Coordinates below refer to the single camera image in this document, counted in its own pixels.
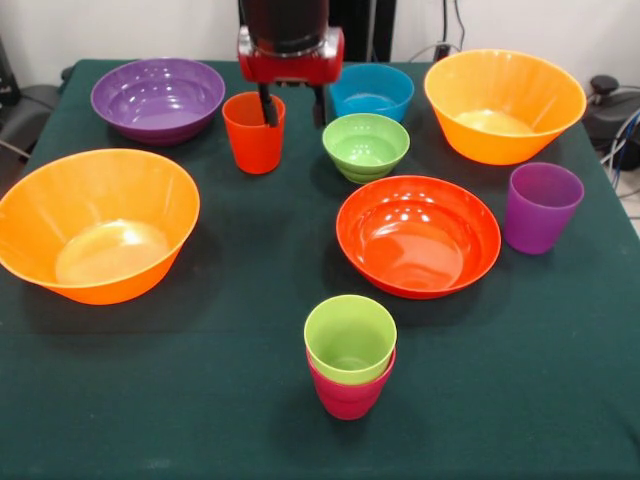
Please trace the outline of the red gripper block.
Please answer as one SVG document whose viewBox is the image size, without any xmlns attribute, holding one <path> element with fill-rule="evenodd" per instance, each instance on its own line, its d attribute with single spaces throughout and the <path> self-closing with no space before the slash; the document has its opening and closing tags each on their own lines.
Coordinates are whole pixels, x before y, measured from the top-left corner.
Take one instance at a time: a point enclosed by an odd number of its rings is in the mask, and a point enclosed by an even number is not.
<svg viewBox="0 0 640 480">
<path fill-rule="evenodd" d="M 238 61 L 244 78 L 258 85 L 258 95 L 265 123 L 279 125 L 279 114 L 267 84 L 299 82 L 331 84 L 338 80 L 343 63 L 345 39 L 341 29 L 328 29 L 322 42 L 300 55 L 269 55 L 255 47 L 248 29 L 238 34 Z M 325 87 L 313 85 L 313 120 L 316 128 L 326 126 Z"/>
</svg>

